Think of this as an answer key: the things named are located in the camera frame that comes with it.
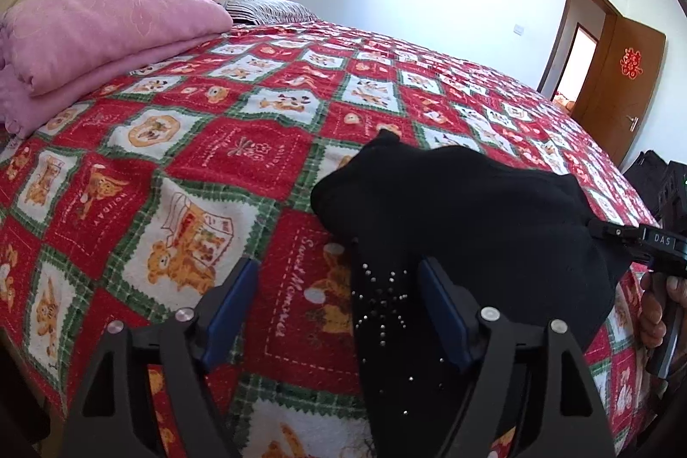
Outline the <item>right hand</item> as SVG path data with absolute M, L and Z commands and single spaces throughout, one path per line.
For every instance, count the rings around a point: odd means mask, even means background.
M 641 278 L 641 313 L 639 314 L 639 336 L 646 348 L 654 349 L 661 345 L 666 336 L 666 324 L 663 320 L 664 307 L 653 293 L 652 276 L 645 273 Z M 666 291 L 669 298 L 682 308 L 686 308 L 686 280 L 670 276 L 666 280 Z

